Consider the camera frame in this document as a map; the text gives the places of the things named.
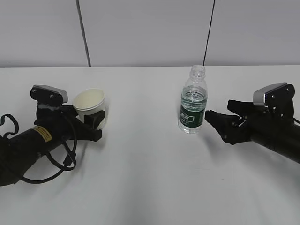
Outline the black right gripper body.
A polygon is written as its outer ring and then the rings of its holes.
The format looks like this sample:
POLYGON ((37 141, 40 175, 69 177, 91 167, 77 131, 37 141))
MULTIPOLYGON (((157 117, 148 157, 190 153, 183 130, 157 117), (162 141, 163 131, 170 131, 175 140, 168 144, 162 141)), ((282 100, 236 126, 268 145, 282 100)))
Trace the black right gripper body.
POLYGON ((236 142, 295 143, 295 119, 269 110, 242 110, 236 126, 236 142))

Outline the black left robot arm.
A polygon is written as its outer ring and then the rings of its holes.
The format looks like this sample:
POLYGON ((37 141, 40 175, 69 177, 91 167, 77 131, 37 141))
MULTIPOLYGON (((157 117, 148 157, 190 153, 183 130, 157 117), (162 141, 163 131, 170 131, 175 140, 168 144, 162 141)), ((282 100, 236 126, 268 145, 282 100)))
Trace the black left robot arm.
POLYGON ((0 184, 7 186, 22 180, 29 184, 49 182, 65 171, 75 169, 78 141, 101 139, 102 131, 98 125, 105 119, 103 110, 85 115, 83 121, 70 106, 60 106, 57 110, 37 109, 34 127, 19 133, 19 125, 11 114, 1 117, 3 125, 9 118, 15 126, 13 132, 7 132, 0 138, 0 184), (33 180, 25 173, 38 159, 46 156, 58 168, 58 171, 45 179, 33 180))

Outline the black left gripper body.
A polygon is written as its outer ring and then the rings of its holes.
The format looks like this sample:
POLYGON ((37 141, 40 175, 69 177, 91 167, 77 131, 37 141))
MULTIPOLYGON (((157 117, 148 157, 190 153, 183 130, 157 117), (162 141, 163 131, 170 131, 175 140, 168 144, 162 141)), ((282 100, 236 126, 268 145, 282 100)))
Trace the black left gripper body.
POLYGON ((78 116, 72 120, 61 117, 60 106, 38 105, 34 124, 50 130, 51 134, 63 141, 81 141, 83 123, 78 116))

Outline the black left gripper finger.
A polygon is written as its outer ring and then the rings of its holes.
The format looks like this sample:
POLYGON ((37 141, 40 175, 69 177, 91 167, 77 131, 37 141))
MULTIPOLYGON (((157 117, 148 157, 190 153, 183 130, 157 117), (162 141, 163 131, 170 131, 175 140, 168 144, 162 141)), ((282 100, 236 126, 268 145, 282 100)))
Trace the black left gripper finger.
POLYGON ((84 115, 81 140, 97 142, 102 138, 100 123, 105 119, 105 111, 100 110, 94 114, 84 115))
POLYGON ((60 106, 61 117, 67 119, 77 119, 78 113, 72 105, 62 105, 60 106))

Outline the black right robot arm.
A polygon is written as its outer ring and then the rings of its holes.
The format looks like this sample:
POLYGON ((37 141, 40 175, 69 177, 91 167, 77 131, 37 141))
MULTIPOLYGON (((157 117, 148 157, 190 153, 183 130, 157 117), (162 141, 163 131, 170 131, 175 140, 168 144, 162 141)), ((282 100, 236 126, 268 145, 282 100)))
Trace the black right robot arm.
POLYGON ((227 109, 234 115, 207 110, 204 116, 225 143, 255 142, 300 162, 300 122, 293 116, 277 117, 265 106, 236 100, 229 100, 227 109))

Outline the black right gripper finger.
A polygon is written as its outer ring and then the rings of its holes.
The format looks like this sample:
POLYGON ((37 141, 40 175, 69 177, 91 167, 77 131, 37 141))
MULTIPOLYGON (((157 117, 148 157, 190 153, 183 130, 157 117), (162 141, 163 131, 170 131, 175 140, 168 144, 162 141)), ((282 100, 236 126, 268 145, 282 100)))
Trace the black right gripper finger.
POLYGON ((215 128, 225 143, 248 142, 247 124, 243 124, 246 121, 244 117, 207 110, 204 119, 215 128))
POLYGON ((267 108, 264 106, 256 106, 252 102, 242 102, 237 100, 228 100, 227 109, 240 117, 267 111, 267 108))

